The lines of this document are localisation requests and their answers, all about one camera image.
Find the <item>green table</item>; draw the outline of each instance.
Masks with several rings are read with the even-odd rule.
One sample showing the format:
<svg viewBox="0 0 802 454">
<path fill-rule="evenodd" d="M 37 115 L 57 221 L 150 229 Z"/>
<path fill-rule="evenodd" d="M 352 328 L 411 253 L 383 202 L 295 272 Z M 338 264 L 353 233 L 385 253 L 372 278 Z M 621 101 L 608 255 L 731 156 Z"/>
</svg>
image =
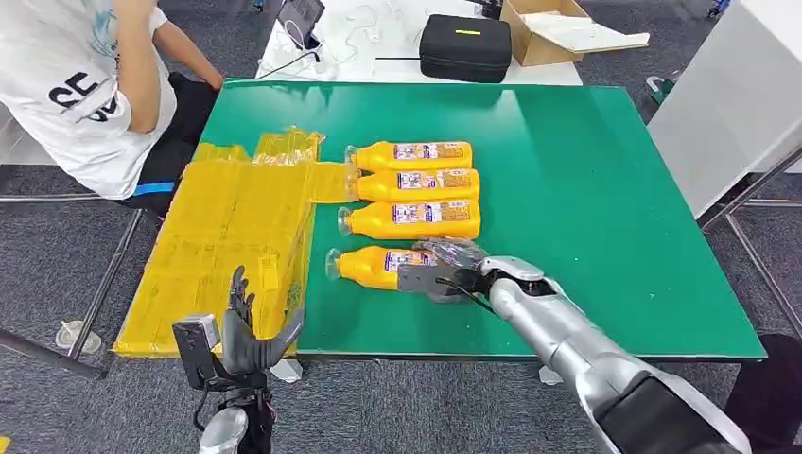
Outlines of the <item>green table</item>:
<svg viewBox="0 0 802 454">
<path fill-rule="evenodd" d="M 260 133 L 293 124 L 325 135 L 330 161 L 378 140 L 466 140 L 481 177 L 485 250 L 545 270 L 636 355 L 765 358 L 622 88 L 237 80 L 225 84 L 202 140 L 253 152 Z M 317 210 L 299 355 L 531 355 L 476 305 L 327 280 L 332 247 L 410 244 L 342 237 L 338 208 Z"/>
</svg>

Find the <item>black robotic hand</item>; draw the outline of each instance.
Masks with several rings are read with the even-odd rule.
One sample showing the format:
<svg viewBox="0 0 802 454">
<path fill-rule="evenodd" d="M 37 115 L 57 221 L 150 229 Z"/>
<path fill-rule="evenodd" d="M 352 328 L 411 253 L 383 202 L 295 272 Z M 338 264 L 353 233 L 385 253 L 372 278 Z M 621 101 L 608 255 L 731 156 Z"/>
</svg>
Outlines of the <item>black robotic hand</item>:
<svg viewBox="0 0 802 454">
<path fill-rule="evenodd" d="M 253 334 L 251 305 L 255 295 L 245 296 L 245 267 L 232 276 L 228 309 L 223 313 L 223 367 L 229 374 L 262 372 L 276 365 L 304 327 L 304 307 L 292 311 L 276 337 L 259 340 Z"/>
</svg>

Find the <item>robotic arm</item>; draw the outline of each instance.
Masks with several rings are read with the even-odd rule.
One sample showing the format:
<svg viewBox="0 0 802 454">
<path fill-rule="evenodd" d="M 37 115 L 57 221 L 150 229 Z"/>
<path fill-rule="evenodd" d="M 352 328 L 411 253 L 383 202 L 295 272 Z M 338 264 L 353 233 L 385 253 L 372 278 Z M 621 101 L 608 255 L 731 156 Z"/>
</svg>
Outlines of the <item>robotic arm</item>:
<svg viewBox="0 0 802 454">
<path fill-rule="evenodd" d="M 270 454 L 275 410 L 268 388 L 267 370 L 274 366 L 304 327 L 304 308 L 288 314 L 281 331 L 271 339 L 253 334 L 251 304 L 246 295 L 245 267 L 232 276 L 228 308 L 222 314 L 222 336 L 215 316 L 190 315 L 173 324 L 173 333 L 189 385 L 203 390 L 193 415 L 193 424 L 203 431 L 200 453 Z M 212 352 L 222 344 L 222 360 Z M 199 413 L 209 393 L 224 393 L 226 399 L 204 426 Z"/>
<path fill-rule="evenodd" d="M 479 293 L 574 392 L 612 453 L 752 452 L 743 432 L 684 379 L 625 352 L 537 267 L 484 256 L 473 243 L 423 241 L 446 263 L 404 265 L 399 289 L 438 298 Z"/>
</svg>

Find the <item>cardboard box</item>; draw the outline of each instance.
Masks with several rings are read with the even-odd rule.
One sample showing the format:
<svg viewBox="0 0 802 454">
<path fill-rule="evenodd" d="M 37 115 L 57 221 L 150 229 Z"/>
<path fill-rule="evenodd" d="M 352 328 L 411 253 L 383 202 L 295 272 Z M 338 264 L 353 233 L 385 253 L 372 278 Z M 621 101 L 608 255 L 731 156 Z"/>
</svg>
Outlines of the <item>cardboard box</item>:
<svg viewBox="0 0 802 454">
<path fill-rule="evenodd" d="M 523 17 L 524 14 L 555 12 L 558 15 L 546 15 L 545 18 L 561 19 L 560 16 L 581 18 L 581 20 L 571 20 L 572 23 L 581 23 L 581 27 L 555 29 L 549 25 L 547 28 L 542 28 L 541 22 L 538 32 L 549 37 L 546 39 L 541 34 L 531 31 Z M 595 24 L 574 0 L 504 0 L 501 20 L 510 24 L 513 55 L 521 66 L 579 61 L 588 52 L 641 47 L 648 45 L 649 41 L 648 33 L 624 35 Z"/>
<path fill-rule="evenodd" d="M 510 24 L 513 55 L 521 66 L 579 61 L 584 54 L 575 54 L 542 36 L 532 33 L 521 14 L 559 11 L 564 16 L 590 17 L 574 0 L 504 0 L 501 20 Z"/>
</svg>

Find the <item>black case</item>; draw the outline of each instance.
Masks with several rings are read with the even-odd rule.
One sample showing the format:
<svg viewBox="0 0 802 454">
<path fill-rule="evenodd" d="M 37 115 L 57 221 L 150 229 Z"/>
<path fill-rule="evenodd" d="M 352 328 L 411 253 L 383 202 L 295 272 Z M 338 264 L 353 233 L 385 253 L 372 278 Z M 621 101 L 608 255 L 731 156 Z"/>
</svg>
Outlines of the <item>black case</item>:
<svg viewBox="0 0 802 454">
<path fill-rule="evenodd" d="M 421 72 L 431 78 L 501 82 L 513 58 L 510 25 L 432 14 L 421 36 Z"/>
</svg>

